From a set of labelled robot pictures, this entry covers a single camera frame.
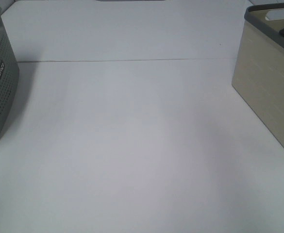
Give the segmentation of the beige basket with grey rim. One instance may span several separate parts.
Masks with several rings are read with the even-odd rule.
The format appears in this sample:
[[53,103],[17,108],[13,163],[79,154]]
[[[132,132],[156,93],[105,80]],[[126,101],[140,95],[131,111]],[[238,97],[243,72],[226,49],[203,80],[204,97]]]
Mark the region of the beige basket with grey rim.
[[284,148],[284,19],[272,10],[284,2],[246,9],[232,86]]

